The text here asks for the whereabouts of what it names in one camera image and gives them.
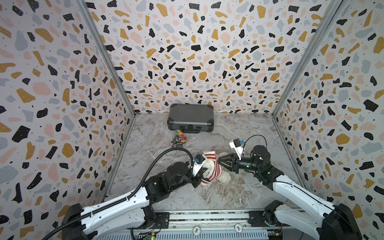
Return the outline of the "bag of colourful small parts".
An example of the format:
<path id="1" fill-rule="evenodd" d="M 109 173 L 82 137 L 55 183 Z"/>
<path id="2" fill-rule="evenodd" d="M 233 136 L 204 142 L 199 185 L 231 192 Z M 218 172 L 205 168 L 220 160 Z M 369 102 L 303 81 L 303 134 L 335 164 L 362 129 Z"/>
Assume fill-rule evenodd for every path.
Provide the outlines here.
<path id="1" fill-rule="evenodd" d="M 183 147 L 183 145 L 187 142 L 186 135 L 181 130 L 176 130 L 176 134 L 173 140 L 170 143 L 172 148 Z"/>

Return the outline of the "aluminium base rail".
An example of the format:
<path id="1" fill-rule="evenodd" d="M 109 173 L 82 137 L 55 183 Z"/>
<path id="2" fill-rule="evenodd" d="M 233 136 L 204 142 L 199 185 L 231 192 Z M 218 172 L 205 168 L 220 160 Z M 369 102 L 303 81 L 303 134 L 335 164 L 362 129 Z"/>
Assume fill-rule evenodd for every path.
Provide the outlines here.
<path id="1" fill-rule="evenodd" d="M 120 230 L 104 240 L 307 240 L 295 228 L 264 222 L 263 209 L 190 210 L 156 212 L 157 220 L 145 229 Z"/>

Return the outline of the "dark grey hard case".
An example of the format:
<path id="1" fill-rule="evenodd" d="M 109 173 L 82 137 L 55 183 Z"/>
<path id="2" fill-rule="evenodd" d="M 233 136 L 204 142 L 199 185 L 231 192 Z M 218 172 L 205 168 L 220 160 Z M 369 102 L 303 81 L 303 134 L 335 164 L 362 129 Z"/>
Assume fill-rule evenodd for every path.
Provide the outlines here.
<path id="1" fill-rule="evenodd" d="M 214 123 L 212 105 L 172 104 L 167 119 L 169 130 L 181 130 L 190 134 L 212 132 Z"/>

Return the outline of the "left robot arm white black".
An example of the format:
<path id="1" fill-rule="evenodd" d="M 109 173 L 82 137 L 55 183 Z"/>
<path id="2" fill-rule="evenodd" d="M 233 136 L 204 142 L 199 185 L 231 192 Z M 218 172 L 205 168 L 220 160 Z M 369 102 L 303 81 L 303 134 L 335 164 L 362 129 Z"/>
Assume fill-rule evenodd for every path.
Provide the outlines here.
<path id="1" fill-rule="evenodd" d="M 172 191 L 187 184 L 197 187 L 207 168 L 177 162 L 146 180 L 139 190 L 130 191 L 107 202 L 82 208 L 69 208 L 63 220 L 64 240 L 97 240 L 108 234 L 135 228 L 148 228 L 157 216 L 153 204 L 169 197 Z"/>

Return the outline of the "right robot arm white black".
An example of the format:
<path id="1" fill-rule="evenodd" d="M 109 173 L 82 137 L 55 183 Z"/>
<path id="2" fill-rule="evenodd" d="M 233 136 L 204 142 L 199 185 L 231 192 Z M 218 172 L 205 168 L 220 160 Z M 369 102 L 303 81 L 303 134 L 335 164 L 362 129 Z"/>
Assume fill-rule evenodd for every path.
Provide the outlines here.
<path id="1" fill-rule="evenodd" d="M 271 154 L 261 145 L 254 146 L 249 157 L 243 147 L 231 144 L 236 151 L 222 156 L 218 163 L 227 170 L 252 173 L 264 186 L 275 191 L 301 208 L 294 210 L 280 201 L 265 207 L 264 221 L 274 226 L 289 225 L 315 240 L 361 240 L 363 238 L 352 210 L 340 203 L 334 205 L 296 184 L 271 164 Z"/>

